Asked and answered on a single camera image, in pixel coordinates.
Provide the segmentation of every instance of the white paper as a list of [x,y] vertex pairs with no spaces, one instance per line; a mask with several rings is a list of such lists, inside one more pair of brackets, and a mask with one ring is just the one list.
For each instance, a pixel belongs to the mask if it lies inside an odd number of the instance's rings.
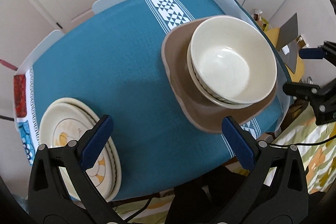
[[288,47],[288,45],[284,46],[284,47],[282,48],[282,51],[283,51],[283,53],[284,53],[285,55],[288,54],[288,53],[289,53],[289,47]]

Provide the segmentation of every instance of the screw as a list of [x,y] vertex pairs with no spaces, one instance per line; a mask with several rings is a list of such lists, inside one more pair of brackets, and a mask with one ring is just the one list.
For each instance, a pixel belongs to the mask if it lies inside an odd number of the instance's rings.
[[297,146],[292,144],[292,145],[290,146],[290,149],[292,149],[293,151],[296,151],[296,150],[297,150]]
[[71,140],[68,142],[68,146],[74,147],[76,145],[77,141],[76,140]]
[[37,149],[38,149],[38,150],[43,150],[43,149],[45,149],[45,144],[44,144],[44,143],[40,144],[39,147],[38,147]]
[[324,105],[320,105],[320,106],[319,106],[319,110],[320,110],[321,112],[325,112],[326,107],[325,107]]
[[258,142],[258,144],[260,147],[264,147],[264,148],[267,146],[267,143],[265,141],[260,141]]

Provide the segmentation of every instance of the white bowl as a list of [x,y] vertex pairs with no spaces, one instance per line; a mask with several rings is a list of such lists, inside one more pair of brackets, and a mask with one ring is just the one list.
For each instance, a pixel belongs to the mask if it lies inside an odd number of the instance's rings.
[[230,16],[202,22],[190,42],[199,81],[214,97],[236,104],[253,104],[272,91],[277,64],[263,35],[248,23]]
[[187,65],[188,65],[188,70],[189,70],[189,74],[191,76],[192,81],[194,82],[195,86],[198,88],[198,90],[205,96],[205,98],[207,98],[208,100],[210,100],[211,102],[215,103],[216,105],[225,107],[225,108],[230,108],[230,109],[242,109],[245,107],[250,106],[251,104],[231,104],[231,103],[226,103],[221,101],[221,98],[215,98],[211,93],[207,92],[204,87],[200,84],[200,82],[198,81],[196,75],[195,75],[195,71],[192,65],[192,61],[191,61],[191,55],[190,55],[190,44],[188,47],[188,51],[187,51]]

